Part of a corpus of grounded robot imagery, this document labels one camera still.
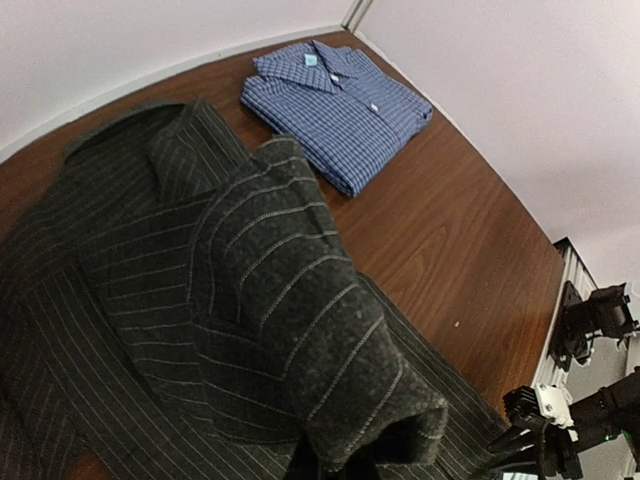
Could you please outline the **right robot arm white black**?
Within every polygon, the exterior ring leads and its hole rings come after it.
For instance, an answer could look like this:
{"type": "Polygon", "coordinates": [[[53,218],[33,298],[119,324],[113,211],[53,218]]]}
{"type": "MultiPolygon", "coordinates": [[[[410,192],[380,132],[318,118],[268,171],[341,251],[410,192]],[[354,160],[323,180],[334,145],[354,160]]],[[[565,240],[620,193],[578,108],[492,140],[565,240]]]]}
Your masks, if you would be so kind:
{"type": "Polygon", "coordinates": [[[639,460],[639,371],[600,388],[577,402],[566,389],[536,383],[503,397],[511,427],[489,446],[506,457],[491,473],[581,479],[579,455],[623,436],[639,460]]]}

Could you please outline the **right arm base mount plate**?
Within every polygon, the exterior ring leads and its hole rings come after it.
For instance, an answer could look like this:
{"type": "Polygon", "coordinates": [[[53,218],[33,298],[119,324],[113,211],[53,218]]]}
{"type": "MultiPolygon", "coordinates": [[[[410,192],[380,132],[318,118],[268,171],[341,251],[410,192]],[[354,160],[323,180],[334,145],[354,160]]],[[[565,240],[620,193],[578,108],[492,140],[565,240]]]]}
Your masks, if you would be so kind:
{"type": "Polygon", "coordinates": [[[577,326],[586,332],[578,334],[579,343],[572,356],[580,364],[590,362],[598,338],[612,339],[617,346],[629,346],[639,333],[639,292],[632,282],[597,288],[582,304],[577,314],[577,326]]]}

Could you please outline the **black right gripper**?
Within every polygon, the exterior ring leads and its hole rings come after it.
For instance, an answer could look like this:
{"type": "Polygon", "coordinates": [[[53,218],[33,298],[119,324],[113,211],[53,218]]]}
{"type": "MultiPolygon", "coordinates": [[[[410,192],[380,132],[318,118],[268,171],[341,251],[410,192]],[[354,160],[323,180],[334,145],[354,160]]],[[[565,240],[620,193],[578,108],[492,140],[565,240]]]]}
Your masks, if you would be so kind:
{"type": "Polygon", "coordinates": [[[532,429],[511,426],[488,450],[499,459],[488,469],[490,473],[535,475],[548,479],[583,479],[577,442],[570,430],[560,429],[545,420],[532,429]]]}

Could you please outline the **black pinstriped long sleeve shirt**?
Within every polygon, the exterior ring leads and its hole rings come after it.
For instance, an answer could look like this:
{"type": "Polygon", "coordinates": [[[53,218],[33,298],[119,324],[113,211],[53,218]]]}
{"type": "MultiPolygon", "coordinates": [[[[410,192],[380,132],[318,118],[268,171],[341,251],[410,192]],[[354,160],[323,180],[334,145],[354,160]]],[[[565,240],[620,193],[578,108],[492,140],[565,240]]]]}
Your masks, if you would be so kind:
{"type": "Polygon", "coordinates": [[[1,475],[490,479],[502,418],[205,101],[72,147],[1,244],[1,475]]]}

